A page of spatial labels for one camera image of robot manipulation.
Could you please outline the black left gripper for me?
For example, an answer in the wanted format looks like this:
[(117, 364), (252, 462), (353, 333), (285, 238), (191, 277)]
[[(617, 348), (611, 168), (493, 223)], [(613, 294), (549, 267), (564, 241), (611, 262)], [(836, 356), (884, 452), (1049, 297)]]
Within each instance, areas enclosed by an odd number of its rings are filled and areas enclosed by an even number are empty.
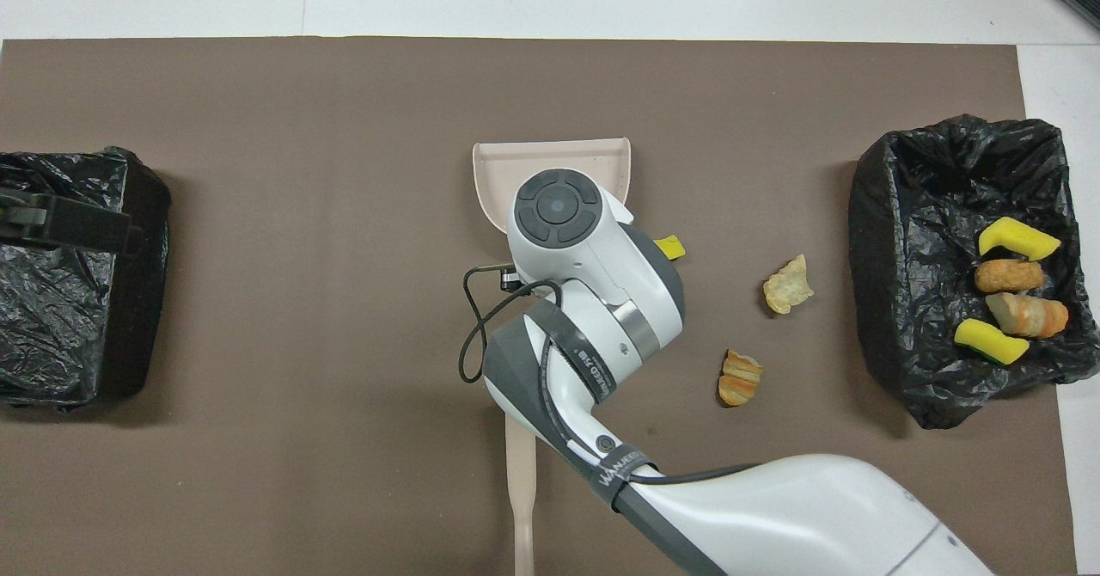
[(70, 248), (100, 254), (138, 254), (143, 231), (132, 218), (52, 193), (1, 189), (3, 244), (32, 250)]

